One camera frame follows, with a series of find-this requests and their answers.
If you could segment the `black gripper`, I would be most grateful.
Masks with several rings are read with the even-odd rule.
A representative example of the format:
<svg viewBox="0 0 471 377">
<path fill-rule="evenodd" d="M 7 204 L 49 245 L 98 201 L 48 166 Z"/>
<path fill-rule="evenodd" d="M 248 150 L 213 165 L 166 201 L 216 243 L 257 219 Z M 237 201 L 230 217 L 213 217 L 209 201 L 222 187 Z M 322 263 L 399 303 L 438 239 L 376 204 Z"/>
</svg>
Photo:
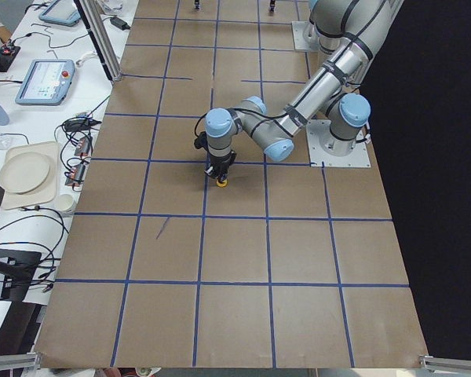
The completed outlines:
<svg viewBox="0 0 471 377">
<path fill-rule="evenodd" d="M 219 181 L 226 181 L 228 177 L 228 168 L 234 163 L 236 159 L 236 153 L 230 151 L 227 155 L 219 157 L 209 154 L 210 166 L 204 171 L 204 173 L 210 177 L 218 177 Z"/>
</svg>

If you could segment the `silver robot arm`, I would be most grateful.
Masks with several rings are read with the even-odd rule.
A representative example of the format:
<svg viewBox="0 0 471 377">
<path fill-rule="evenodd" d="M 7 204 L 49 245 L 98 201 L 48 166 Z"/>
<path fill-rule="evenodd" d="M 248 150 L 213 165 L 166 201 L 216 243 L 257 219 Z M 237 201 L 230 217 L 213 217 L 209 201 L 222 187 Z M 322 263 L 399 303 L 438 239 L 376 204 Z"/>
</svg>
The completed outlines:
<svg viewBox="0 0 471 377">
<path fill-rule="evenodd" d="M 317 2 L 317 0 L 309 0 L 309 21 L 302 34 L 309 51 L 322 51 L 327 53 L 328 50 L 321 42 L 320 32 L 317 30 L 315 22 L 314 8 Z"/>
<path fill-rule="evenodd" d="M 360 129 L 371 115 L 368 100 L 345 87 L 362 78 L 381 49 L 402 3 L 400 1 L 310 1 L 309 19 L 301 24 L 300 40 L 325 60 L 281 114 L 270 116 L 263 100 L 252 96 L 232 108 L 213 108 L 201 116 L 205 130 L 194 146 L 209 157 L 207 177 L 223 187 L 236 159 L 232 138 L 246 133 L 275 162 L 294 150 L 294 137 L 317 113 L 330 121 L 321 133 L 321 148 L 332 156 L 347 156 L 360 143 Z"/>
</svg>

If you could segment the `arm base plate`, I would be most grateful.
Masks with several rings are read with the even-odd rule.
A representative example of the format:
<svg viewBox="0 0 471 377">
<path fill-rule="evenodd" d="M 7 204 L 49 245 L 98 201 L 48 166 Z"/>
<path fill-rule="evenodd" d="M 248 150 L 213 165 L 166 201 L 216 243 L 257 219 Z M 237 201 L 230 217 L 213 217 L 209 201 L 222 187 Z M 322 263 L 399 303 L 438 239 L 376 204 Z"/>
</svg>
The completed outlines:
<svg viewBox="0 0 471 377">
<path fill-rule="evenodd" d="M 358 143 L 363 139 L 361 130 L 355 139 L 341 141 L 330 132 L 330 120 L 311 120 L 305 129 L 311 167 L 371 167 L 367 143 Z"/>
<path fill-rule="evenodd" d="M 318 52 L 319 37 L 315 26 L 309 21 L 293 21 L 291 23 L 294 49 L 299 52 Z"/>
</svg>

